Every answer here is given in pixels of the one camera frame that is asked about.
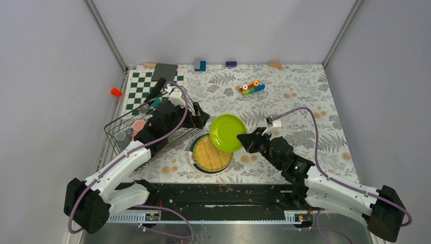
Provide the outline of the lime green plastic plate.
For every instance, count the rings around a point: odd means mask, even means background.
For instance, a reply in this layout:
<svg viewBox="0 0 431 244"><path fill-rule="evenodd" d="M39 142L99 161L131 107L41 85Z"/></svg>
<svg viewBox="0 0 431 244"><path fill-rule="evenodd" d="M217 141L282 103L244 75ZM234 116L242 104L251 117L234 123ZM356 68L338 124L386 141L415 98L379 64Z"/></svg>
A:
<svg viewBox="0 0 431 244"><path fill-rule="evenodd" d="M210 138L216 148L234 153L242 148L237 135L247 133L244 122L233 114L217 116L210 126Z"/></svg>

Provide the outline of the pink mug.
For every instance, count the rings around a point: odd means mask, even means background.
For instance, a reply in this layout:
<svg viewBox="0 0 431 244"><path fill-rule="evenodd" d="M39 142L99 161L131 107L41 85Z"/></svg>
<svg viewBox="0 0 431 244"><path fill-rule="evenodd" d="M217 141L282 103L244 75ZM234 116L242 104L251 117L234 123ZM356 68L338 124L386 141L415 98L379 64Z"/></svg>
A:
<svg viewBox="0 0 431 244"><path fill-rule="evenodd" d="M132 126L132 138L134 137L144 128L146 122L143 119L138 119L133 123Z"/></svg>

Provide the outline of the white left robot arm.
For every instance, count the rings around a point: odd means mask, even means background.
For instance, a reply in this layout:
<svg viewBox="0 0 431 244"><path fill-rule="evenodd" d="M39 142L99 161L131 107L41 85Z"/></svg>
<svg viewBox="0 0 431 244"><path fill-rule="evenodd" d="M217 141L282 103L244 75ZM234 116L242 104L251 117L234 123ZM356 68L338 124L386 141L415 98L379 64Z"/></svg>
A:
<svg viewBox="0 0 431 244"><path fill-rule="evenodd" d="M84 180L72 179L66 188L64 213L69 217L72 234L100 230L108 218L136 205L156 206L158 196L147 183L133 183L118 190L122 179L141 164L147 163L168 144L168 138L180 128L201 129L210 115L199 103L191 108L162 102L145 121L128 146L109 164Z"/></svg>

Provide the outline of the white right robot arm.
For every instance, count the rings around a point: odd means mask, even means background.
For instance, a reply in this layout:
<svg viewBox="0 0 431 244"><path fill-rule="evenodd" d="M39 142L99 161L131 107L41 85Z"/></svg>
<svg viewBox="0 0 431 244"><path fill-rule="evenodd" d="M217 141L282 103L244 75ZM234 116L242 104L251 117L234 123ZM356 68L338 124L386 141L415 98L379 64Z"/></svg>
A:
<svg viewBox="0 0 431 244"><path fill-rule="evenodd" d="M356 220L385 241L397 241L406 213L395 189L368 187L320 172L316 163L297 155L283 137L272 139L264 131L259 127L237 139L247 152L262 155L294 186L294 207L323 208Z"/></svg>

